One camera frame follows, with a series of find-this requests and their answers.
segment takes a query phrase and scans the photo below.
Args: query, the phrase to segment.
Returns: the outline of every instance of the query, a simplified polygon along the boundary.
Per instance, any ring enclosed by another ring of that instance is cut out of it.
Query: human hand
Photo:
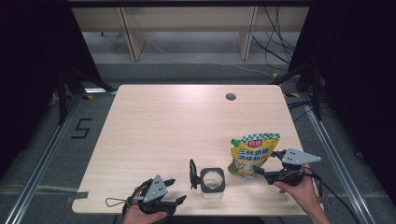
[[[132,200],[132,205],[127,208],[122,224],[151,224],[167,216],[166,212],[158,212],[150,215],[145,214],[137,206],[137,202],[138,200]]]
[[[280,181],[276,181],[274,185],[280,189],[279,193],[288,193],[291,195],[297,204],[311,217],[314,223],[330,223],[319,205],[312,177],[304,175],[303,181],[298,186],[289,186]]]

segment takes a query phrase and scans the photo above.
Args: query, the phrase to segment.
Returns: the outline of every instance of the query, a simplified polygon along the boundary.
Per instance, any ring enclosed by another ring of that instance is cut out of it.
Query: wrist
[[[314,223],[327,224],[330,223],[329,219],[327,219],[326,214],[320,205],[310,208],[308,211],[305,211],[309,217],[311,217]]]

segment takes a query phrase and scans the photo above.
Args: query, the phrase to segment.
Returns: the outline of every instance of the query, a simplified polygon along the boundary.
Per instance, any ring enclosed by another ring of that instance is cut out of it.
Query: snack bag
[[[234,175],[253,178],[253,165],[260,167],[267,161],[279,138],[279,133],[254,133],[245,135],[242,140],[231,140],[233,162],[228,170]]]

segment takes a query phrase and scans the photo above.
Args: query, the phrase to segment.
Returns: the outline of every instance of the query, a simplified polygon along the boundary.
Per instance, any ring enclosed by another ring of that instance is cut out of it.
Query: red logo
[[[248,147],[260,147],[262,145],[262,139],[250,140],[247,142]]]

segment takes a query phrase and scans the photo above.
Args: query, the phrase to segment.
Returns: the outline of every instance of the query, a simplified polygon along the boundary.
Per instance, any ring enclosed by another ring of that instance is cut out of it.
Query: black cable
[[[278,219],[282,224],[286,224],[281,217],[278,217]]]
[[[273,23],[273,20],[269,16],[269,13],[268,13],[266,7],[264,7],[264,10],[265,10],[265,13],[267,14],[267,17],[273,27],[273,32],[271,33],[271,36],[269,36],[268,34],[267,35],[270,37],[270,40],[273,40],[275,42],[275,40],[272,38],[272,35],[274,34],[274,32],[276,33],[277,37],[279,38],[280,42],[282,43],[279,45],[282,46],[283,50],[285,51],[286,57],[288,58],[288,60],[290,60],[291,54],[289,53],[288,48],[292,47],[293,49],[295,49],[295,47],[282,37],[282,34],[280,32],[279,7],[276,7],[276,21],[275,21],[275,23]]]
[[[272,36],[274,35],[274,33],[277,34],[277,31],[276,31],[276,27],[274,26],[274,24],[273,24],[273,22],[272,22],[272,19],[271,19],[270,15],[268,14],[268,11],[267,11],[266,7],[264,7],[264,10],[265,10],[265,13],[267,14],[267,17],[268,17],[268,19],[270,20],[270,22],[271,22],[271,24],[272,24],[272,27],[273,27],[273,32],[272,32],[271,35],[269,36],[270,39],[268,40],[268,42],[267,42],[267,44],[266,44],[266,46],[265,46],[265,48],[264,48],[264,49],[268,49],[268,46],[269,46],[271,40],[273,39]],[[283,68],[276,68],[276,67],[273,67],[272,65],[270,65],[270,64],[268,63],[268,60],[267,60],[267,50],[266,50],[265,53],[264,53],[264,59],[265,59],[265,61],[267,62],[267,64],[268,64],[270,67],[274,68],[274,69],[286,70],[286,71],[288,70],[288,69],[283,69]]]
[[[313,109],[309,109],[307,111],[305,111],[302,115],[300,115],[299,117],[297,117],[297,119],[300,119],[303,115],[305,115],[306,113],[308,113],[309,111],[312,111]]]
[[[288,61],[284,60],[283,58],[279,57],[277,54],[275,54],[274,52],[272,52],[271,50],[269,50],[268,48],[266,48],[265,46],[263,46],[257,39],[256,37],[254,37],[254,35],[252,36],[253,40],[260,46],[260,48],[264,49],[265,51],[268,51],[269,53],[271,53],[272,55],[274,55],[275,57],[277,57],[279,60],[281,60],[284,63],[289,64]]]
[[[319,101],[321,103],[323,103],[323,104],[326,104],[328,102],[328,100],[326,100],[326,99],[319,99]],[[312,103],[312,102],[313,102],[313,100],[297,101],[297,102],[288,104],[288,106],[290,106],[290,105],[299,105],[299,104],[308,104],[308,103]]]
[[[114,220],[113,220],[113,224],[116,224],[117,223],[117,218],[119,217],[119,215],[116,215],[115,217],[114,217]]]
[[[287,172],[281,173],[281,174],[279,175],[279,181],[282,181],[283,179],[287,178],[287,177],[290,176],[290,175],[295,175],[295,174],[298,174],[298,173],[300,173],[300,170],[296,170],[296,171],[287,171]]]
[[[285,45],[285,43],[288,43],[288,42],[282,37],[282,34],[280,32],[279,7],[276,7],[276,23],[275,23],[275,25],[277,25],[277,32],[276,32],[277,37],[280,39],[280,42],[282,43],[283,50],[286,53],[286,57],[288,57],[288,55],[289,55],[290,58],[288,57],[288,59],[290,60],[291,59],[291,54],[289,53],[289,51],[288,51],[288,49],[286,48],[286,45]]]
[[[354,213],[354,212],[352,211],[352,209],[343,201],[343,199],[342,199],[340,196],[338,196],[338,195],[337,195],[326,183],[324,183],[323,179],[322,179],[319,175],[317,175],[311,168],[305,167],[305,169],[311,171],[311,174],[306,174],[306,173],[304,173],[304,174],[305,174],[305,175],[308,175],[308,176],[311,176],[311,177],[313,177],[313,178],[319,180],[320,183],[321,183],[321,185],[323,185],[329,192],[331,192],[331,193],[334,195],[334,197],[335,197],[338,201],[340,201],[340,203],[346,208],[346,210],[350,213],[350,215],[352,215],[353,219],[355,219],[356,223],[360,224],[360,222],[359,222],[358,218],[356,217],[355,213]]]
[[[280,47],[283,47],[282,44],[276,42],[276,40],[274,40],[270,35],[268,35],[268,32],[265,32],[265,34],[268,36],[268,38],[270,38],[272,40],[272,42],[274,42],[275,44],[279,45]],[[288,47],[288,46],[285,46],[285,48],[291,49],[291,50],[295,50],[294,48],[291,48],[291,47]]]
[[[296,106],[306,105],[308,103],[312,103],[312,100],[310,100],[310,101],[299,101],[299,102],[291,103],[291,104],[288,104],[288,108],[289,108],[289,111],[291,111]]]

